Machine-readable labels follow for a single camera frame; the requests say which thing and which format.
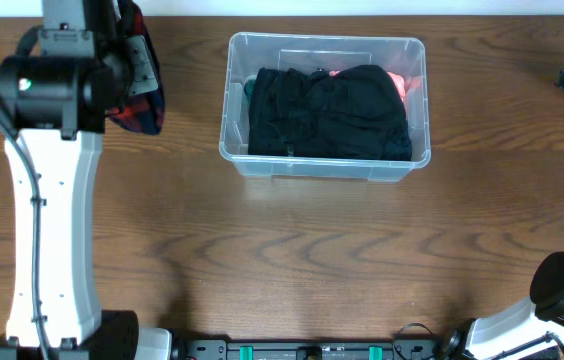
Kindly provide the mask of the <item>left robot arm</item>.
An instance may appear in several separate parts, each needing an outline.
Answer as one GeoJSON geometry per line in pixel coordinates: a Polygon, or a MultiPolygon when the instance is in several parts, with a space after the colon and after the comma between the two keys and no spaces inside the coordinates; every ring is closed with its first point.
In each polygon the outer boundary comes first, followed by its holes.
{"type": "Polygon", "coordinates": [[[0,64],[0,132],[15,204],[15,287],[0,359],[173,359],[163,328],[101,307],[95,177],[108,120],[156,135],[159,64],[131,1],[46,1],[0,64]]]}

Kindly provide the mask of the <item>dark green garment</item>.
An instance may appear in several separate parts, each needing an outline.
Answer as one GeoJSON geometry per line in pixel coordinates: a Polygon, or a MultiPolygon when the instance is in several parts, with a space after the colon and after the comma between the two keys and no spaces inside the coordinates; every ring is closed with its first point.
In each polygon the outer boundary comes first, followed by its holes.
{"type": "Polygon", "coordinates": [[[251,98],[252,98],[252,95],[253,95],[253,92],[254,92],[254,88],[255,88],[255,84],[256,84],[255,79],[250,79],[250,80],[246,81],[245,84],[244,84],[243,91],[244,91],[244,95],[245,95],[248,102],[251,101],[251,98]]]}

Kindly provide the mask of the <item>pink printed t-shirt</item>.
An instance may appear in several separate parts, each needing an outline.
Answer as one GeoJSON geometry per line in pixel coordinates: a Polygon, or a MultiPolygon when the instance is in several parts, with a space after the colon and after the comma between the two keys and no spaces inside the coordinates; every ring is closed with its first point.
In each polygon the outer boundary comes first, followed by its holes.
{"type": "Polygon", "coordinates": [[[365,103],[396,106],[403,104],[407,98],[407,80],[375,65],[332,70],[328,75],[337,88],[346,88],[355,100],[365,103]]]}

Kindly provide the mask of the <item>black garment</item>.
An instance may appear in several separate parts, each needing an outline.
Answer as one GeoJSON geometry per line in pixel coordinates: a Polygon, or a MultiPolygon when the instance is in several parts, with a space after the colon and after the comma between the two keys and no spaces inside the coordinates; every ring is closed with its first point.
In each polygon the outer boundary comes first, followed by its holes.
{"type": "Polygon", "coordinates": [[[405,102],[355,100],[328,71],[261,68],[248,102],[248,153],[260,156],[409,161],[405,102]]]}

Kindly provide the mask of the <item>red navy plaid shirt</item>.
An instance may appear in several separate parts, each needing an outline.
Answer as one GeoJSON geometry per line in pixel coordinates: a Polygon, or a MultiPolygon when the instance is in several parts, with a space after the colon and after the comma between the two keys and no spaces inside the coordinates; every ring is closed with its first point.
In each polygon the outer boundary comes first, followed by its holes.
{"type": "Polygon", "coordinates": [[[142,35],[145,39],[155,67],[158,89],[130,96],[122,107],[110,109],[107,112],[107,117],[127,131],[156,136],[161,133],[165,112],[164,91],[158,58],[139,6],[132,0],[117,0],[116,5],[121,14],[118,27],[123,34],[142,35]]]}

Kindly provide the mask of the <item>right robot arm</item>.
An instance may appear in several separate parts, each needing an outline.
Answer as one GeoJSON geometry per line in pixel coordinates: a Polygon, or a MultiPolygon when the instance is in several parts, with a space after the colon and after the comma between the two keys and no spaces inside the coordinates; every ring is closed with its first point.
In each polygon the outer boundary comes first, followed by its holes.
{"type": "Polygon", "coordinates": [[[556,347],[564,356],[564,251],[538,267],[530,295],[455,330],[440,359],[524,359],[556,347]]]}

